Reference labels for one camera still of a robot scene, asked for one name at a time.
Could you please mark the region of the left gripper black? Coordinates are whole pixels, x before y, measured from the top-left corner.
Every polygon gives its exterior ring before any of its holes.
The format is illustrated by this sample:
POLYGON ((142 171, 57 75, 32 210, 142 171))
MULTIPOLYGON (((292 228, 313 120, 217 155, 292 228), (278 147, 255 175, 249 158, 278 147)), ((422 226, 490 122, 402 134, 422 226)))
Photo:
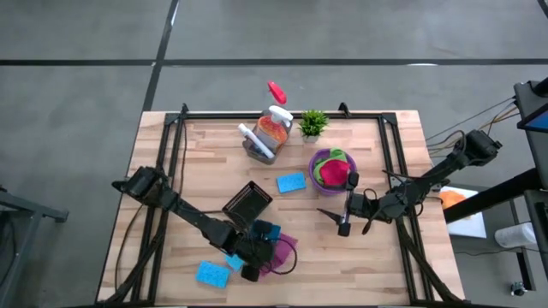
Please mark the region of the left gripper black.
POLYGON ((268 240, 248 234, 237 234, 234 253, 247 263, 241 268, 241 277, 247 281, 256 282, 260 275, 259 268, 266 266, 273 259, 275 246, 268 240))

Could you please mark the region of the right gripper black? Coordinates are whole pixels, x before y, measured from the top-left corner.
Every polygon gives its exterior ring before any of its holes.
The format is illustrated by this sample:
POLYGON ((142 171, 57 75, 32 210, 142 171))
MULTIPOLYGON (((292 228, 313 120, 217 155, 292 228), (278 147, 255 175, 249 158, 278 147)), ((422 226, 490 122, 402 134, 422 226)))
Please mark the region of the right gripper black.
POLYGON ((367 225, 371 225, 378 216, 378 200, 376 198, 369 199, 364 193, 354 191, 358 186, 359 179, 360 175, 357 172, 350 171, 348 173, 345 185, 346 200, 341 215, 318 208, 320 213, 328 216, 336 223, 338 227, 337 234, 342 237, 348 237, 350 234, 351 223, 349 218, 351 216, 367 219, 367 225))

